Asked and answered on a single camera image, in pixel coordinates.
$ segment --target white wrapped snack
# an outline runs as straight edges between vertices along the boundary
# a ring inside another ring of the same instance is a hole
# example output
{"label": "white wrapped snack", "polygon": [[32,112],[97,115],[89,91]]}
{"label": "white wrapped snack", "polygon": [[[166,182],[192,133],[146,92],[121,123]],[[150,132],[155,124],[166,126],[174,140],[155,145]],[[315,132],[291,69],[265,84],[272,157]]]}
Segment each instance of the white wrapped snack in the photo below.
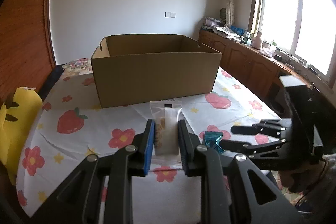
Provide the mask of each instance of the white wrapped snack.
{"label": "white wrapped snack", "polygon": [[179,135],[177,122],[182,110],[180,101],[164,100],[150,102],[155,120],[155,155],[178,155]]}

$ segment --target brown box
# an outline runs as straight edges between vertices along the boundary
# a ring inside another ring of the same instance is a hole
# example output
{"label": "brown box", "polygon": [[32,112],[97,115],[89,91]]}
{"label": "brown box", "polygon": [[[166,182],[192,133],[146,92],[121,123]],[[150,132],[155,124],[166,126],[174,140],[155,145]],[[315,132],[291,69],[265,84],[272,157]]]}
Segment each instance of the brown box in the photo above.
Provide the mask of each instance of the brown box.
{"label": "brown box", "polygon": [[176,34],[104,37],[91,57],[103,108],[211,92],[222,54]]}

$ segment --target tablecloth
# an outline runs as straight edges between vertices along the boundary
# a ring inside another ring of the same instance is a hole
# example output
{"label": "tablecloth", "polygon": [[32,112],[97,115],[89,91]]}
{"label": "tablecloth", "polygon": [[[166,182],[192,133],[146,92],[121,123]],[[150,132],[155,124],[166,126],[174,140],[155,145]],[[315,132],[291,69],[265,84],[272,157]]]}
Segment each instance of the tablecloth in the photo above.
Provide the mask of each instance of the tablecloth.
{"label": "tablecloth", "polygon": [[[278,117],[221,68],[211,93],[179,100],[183,106],[180,118],[186,119],[190,132],[201,141],[206,130],[221,131],[225,139],[251,144],[274,140],[260,134],[253,137],[230,132],[233,125]],[[87,155],[115,153],[142,133],[151,118],[149,103],[101,109],[92,74],[61,78],[45,99],[21,153],[16,188],[24,211],[32,216]],[[147,177],[133,178],[132,189],[135,224],[200,221],[200,178],[186,177],[178,164],[152,162]]]}

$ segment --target teal wrapper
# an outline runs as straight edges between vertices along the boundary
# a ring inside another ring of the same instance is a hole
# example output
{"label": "teal wrapper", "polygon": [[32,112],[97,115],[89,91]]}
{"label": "teal wrapper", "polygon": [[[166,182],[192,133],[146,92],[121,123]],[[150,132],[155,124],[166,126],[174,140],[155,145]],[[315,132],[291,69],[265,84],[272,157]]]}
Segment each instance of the teal wrapper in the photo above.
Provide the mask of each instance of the teal wrapper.
{"label": "teal wrapper", "polygon": [[225,151],[219,146],[219,142],[221,141],[222,137],[222,132],[205,131],[203,144],[215,149],[219,154],[222,154]]}

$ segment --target strawberry print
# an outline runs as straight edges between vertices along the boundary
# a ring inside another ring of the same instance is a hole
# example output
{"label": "strawberry print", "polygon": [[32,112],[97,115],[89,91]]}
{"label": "strawberry print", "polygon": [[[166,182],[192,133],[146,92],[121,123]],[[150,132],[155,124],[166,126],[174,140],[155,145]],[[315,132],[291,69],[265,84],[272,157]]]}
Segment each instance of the strawberry print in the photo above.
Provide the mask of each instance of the strawberry print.
{"label": "strawberry print", "polygon": [[61,134],[70,134],[80,130],[87,116],[79,114],[79,108],[68,110],[58,119],[57,132]]}
{"label": "strawberry print", "polygon": [[107,188],[104,186],[102,194],[101,194],[101,201],[102,202],[106,201],[106,195],[107,195]]}
{"label": "strawberry print", "polygon": [[95,82],[95,79],[92,77],[92,78],[86,78],[85,80],[84,80],[84,82],[82,82],[82,84],[84,85],[84,86],[88,86],[88,85],[91,85],[92,83],[94,83]]}
{"label": "strawberry print", "polygon": [[25,149],[25,158],[22,160],[22,166],[27,169],[28,174],[33,176],[36,174],[37,168],[42,168],[44,165],[44,158],[40,156],[41,149],[35,146],[33,149]]}
{"label": "strawberry print", "polygon": [[50,104],[50,103],[46,103],[46,104],[42,107],[42,109],[45,110],[45,111],[51,110],[51,104]]}
{"label": "strawberry print", "polygon": [[[218,127],[214,126],[214,125],[209,125],[208,128],[207,128],[207,131],[213,131],[213,132],[222,132],[223,133],[223,137],[222,137],[222,140],[229,140],[231,138],[231,134],[229,131],[226,131],[226,130],[219,130]],[[202,131],[200,134],[199,134],[199,137],[201,139],[204,138],[204,131]]]}
{"label": "strawberry print", "polygon": [[233,79],[233,77],[231,75],[229,75],[225,70],[222,70],[222,75],[227,77],[227,78]]}
{"label": "strawberry print", "polygon": [[253,102],[249,101],[249,104],[252,105],[253,109],[263,111],[263,105],[260,104],[257,100],[254,100]]}
{"label": "strawberry print", "polygon": [[257,135],[254,136],[257,144],[264,144],[268,143],[268,137],[266,135],[258,133]]}
{"label": "strawberry print", "polygon": [[169,166],[161,166],[158,168],[154,168],[154,174],[156,176],[156,180],[158,182],[173,182],[174,177],[177,175],[177,170],[170,169]]}
{"label": "strawberry print", "polygon": [[17,199],[19,200],[19,204],[21,206],[26,206],[27,205],[27,199],[24,197],[22,190],[19,190],[17,192]]}
{"label": "strawberry print", "polygon": [[68,101],[72,100],[72,97],[70,95],[63,97],[62,103],[67,103]]}
{"label": "strawberry print", "polygon": [[122,131],[121,129],[114,129],[112,130],[112,139],[109,141],[110,148],[123,148],[126,145],[132,143],[133,138],[135,136],[134,129],[126,129]]}
{"label": "strawberry print", "polygon": [[225,109],[230,107],[231,101],[227,97],[228,96],[218,95],[214,91],[205,95],[207,102],[216,109]]}

